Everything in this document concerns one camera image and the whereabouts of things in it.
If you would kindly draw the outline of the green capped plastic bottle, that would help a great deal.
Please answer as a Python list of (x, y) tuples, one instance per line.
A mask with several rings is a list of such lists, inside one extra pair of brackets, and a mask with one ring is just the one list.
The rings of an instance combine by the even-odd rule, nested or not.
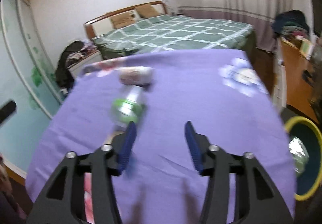
[(137, 85), (124, 85), (112, 102), (111, 117), (125, 129), (130, 122), (138, 124), (146, 108), (145, 90)]

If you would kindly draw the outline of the black clothes pile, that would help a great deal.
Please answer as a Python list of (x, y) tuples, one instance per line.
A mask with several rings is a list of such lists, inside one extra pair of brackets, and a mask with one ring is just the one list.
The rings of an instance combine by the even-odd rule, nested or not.
[(77, 64), (96, 51), (97, 46), (90, 40), (76, 40), (65, 47), (55, 71), (57, 85), (61, 89), (71, 90), (75, 80), (68, 69), (69, 66)]

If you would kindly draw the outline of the pile of folded clothes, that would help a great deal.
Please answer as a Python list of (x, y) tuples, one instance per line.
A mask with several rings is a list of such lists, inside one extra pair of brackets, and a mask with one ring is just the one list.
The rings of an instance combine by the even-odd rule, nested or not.
[(306, 17), (299, 10), (291, 10), (277, 15), (272, 24), (272, 30), (275, 38), (290, 35), (309, 38), (310, 34), (310, 27), (306, 23)]

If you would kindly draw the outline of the wooden low cabinet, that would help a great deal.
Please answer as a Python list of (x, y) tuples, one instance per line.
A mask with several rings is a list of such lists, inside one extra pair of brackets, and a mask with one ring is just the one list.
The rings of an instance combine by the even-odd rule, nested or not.
[(304, 70), (311, 64), (301, 56), (299, 50), (277, 39), (274, 59), (275, 85), (272, 100), (277, 112), (285, 121), (291, 116), (304, 116), (316, 124), (318, 119), (310, 105), (312, 87), (302, 78)]

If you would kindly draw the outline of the yellow rimmed dark trash bin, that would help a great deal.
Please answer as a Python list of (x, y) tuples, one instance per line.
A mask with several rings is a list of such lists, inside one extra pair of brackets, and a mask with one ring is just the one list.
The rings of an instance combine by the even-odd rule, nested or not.
[(311, 120), (294, 116), (284, 125), (294, 160), (297, 201), (311, 198), (321, 186), (321, 131)]

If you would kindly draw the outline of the brown pillow left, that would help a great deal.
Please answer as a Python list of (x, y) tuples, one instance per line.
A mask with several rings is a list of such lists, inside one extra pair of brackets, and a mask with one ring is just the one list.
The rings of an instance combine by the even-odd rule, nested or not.
[(114, 29), (120, 29), (135, 24), (135, 15), (128, 11), (110, 17)]

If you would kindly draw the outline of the white pill bottle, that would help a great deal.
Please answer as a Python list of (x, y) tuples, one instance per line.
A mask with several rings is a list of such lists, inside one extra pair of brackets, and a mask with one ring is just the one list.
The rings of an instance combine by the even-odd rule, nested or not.
[(119, 80), (124, 85), (149, 85), (153, 81), (154, 68), (146, 66), (121, 67), (118, 69)]

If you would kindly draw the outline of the brown pillow right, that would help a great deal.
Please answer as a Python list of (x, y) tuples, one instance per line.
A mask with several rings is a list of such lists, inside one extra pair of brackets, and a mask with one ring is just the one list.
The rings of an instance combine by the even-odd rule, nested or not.
[(144, 19), (160, 16), (160, 13), (151, 4), (137, 6), (135, 10)]

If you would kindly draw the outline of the white nightstand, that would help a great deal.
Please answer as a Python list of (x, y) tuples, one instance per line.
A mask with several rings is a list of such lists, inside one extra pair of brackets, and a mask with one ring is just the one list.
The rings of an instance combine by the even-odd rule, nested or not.
[(95, 51), (90, 55), (86, 56), (76, 64), (72, 64), (68, 67), (69, 72), (71, 73), (73, 79), (76, 79), (84, 66), (93, 64), (95, 62), (100, 62), (103, 60), (100, 51)]

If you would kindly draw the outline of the wooden headboard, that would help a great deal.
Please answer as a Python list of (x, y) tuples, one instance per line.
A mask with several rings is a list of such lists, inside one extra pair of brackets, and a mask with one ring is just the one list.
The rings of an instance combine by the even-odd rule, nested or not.
[(86, 22), (84, 29), (87, 38), (91, 40), (107, 34), (109, 31), (135, 24), (146, 17), (152, 17), (153, 13), (155, 15), (166, 15), (170, 13), (170, 10), (163, 1), (138, 4), (96, 17)]

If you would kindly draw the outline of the brown pillow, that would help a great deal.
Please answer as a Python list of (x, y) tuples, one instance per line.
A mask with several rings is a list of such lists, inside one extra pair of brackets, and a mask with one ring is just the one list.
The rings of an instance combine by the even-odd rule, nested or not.
[(144, 19), (160, 16), (160, 13), (151, 4), (137, 6), (135, 10)]
[(128, 11), (110, 17), (114, 29), (120, 29), (135, 24), (135, 15)]

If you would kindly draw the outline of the purple floral tablecloth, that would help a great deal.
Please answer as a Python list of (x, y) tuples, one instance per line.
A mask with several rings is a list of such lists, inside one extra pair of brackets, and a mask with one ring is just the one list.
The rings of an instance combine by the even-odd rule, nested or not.
[[(128, 168), (113, 180), (123, 223), (197, 223), (207, 188), (185, 140), (185, 123), (230, 154), (252, 152), (290, 211), (296, 189), (288, 136), (264, 86), (231, 88), (221, 68), (246, 67), (243, 51), (180, 50), (129, 56), (126, 66), (154, 69), (147, 109)], [(115, 131), (111, 105), (117, 71), (80, 76), (45, 130), (29, 165), (26, 190), (35, 201), (65, 154), (88, 154)]]

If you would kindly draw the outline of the sliding wardrobe door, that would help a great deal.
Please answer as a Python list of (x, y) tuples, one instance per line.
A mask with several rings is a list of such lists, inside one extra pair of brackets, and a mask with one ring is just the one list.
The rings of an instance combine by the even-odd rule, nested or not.
[(25, 0), (1, 0), (1, 105), (8, 101), (16, 110), (1, 126), (1, 154), (24, 175), (63, 101)]

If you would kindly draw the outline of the green plaid bed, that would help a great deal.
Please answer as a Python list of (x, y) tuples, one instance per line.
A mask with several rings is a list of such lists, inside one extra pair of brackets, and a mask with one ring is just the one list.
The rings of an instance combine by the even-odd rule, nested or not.
[(104, 59), (183, 49), (239, 49), (253, 58), (252, 25), (226, 19), (161, 15), (92, 39)]

